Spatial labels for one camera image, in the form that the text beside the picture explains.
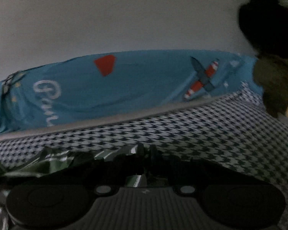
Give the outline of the green black striped shirt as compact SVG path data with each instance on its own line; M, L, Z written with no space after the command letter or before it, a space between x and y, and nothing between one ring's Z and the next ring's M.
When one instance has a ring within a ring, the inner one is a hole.
M118 155L134 157L144 153L145 147L142 144L126 145L118 150L102 149L95 153L45 147L20 166L5 168L0 165L0 188L10 190L15 186L27 184L37 178L90 160L111 161Z

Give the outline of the blue printed quilt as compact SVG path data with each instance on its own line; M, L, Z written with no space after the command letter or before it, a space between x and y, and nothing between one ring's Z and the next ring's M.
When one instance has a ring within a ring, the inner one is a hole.
M256 58L209 50L142 50L77 57L0 81L0 134L218 97L246 83Z

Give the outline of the houndstooth bed sheet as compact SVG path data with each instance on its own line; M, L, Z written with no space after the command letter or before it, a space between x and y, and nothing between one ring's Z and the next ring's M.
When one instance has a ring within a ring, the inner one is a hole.
M48 146L114 151L154 144L184 160L200 157L278 186L288 203L288 125L269 116L247 84L212 103L136 121L0 141L0 164L23 164ZM279 227L288 229L288 206Z

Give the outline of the dark figure at right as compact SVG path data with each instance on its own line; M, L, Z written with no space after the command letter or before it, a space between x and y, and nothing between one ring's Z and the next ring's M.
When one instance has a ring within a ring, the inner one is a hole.
M253 81L267 113L288 118L288 0L248 0L238 9L238 25L257 51Z

